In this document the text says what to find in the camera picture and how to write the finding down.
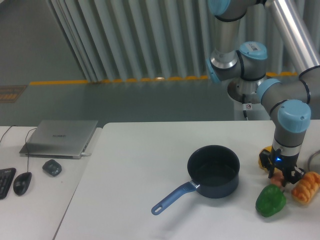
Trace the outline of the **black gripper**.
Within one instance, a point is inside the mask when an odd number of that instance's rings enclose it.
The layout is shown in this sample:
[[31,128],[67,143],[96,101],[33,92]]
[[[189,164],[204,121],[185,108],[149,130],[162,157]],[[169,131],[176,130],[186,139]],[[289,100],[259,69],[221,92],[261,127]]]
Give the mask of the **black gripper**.
[[273,177],[276,169],[282,172],[282,186],[285,187],[287,184],[295,184],[295,181],[301,180],[305,175],[305,170],[297,167],[299,154],[286,156],[283,155],[282,152],[280,148],[277,150],[272,148],[269,155],[271,166],[269,166],[267,170],[269,179]]

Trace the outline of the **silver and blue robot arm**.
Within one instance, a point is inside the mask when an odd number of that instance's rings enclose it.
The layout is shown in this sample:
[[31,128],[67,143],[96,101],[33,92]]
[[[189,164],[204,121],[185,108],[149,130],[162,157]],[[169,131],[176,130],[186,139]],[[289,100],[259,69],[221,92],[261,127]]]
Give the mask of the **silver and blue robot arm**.
[[[215,47],[206,60],[209,78],[219,83],[238,78],[232,98],[243,105],[260,103],[275,125],[269,152],[260,155],[270,176],[282,172],[284,183],[295,184],[305,171],[297,160],[311,122],[310,104],[320,101],[320,55],[312,42],[296,4],[292,0],[210,0],[208,8],[216,18]],[[267,78],[267,49],[254,41],[236,47],[240,20],[248,8],[262,5],[280,32],[298,80],[284,84]]]

